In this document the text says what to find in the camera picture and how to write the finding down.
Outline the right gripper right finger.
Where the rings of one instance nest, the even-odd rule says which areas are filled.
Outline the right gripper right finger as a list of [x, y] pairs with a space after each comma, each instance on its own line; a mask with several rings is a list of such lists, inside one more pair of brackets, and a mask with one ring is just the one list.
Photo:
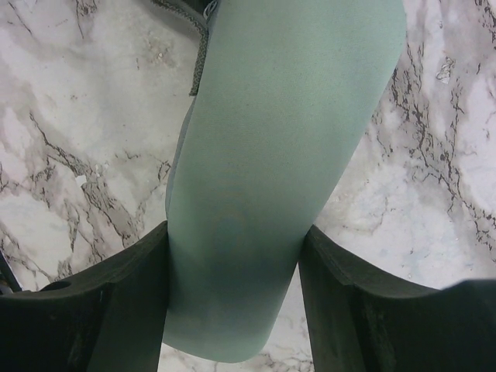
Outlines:
[[493, 371], [495, 282], [437, 290], [394, 276], [312, 227], [299, 259], [317, 371]]

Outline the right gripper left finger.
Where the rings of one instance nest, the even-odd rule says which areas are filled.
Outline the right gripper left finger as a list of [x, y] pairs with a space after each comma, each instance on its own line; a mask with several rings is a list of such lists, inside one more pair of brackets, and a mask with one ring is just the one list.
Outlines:
[[1, 296], [3, 371], [155, 371], [168, 306], [167, 223], [39, 291]]

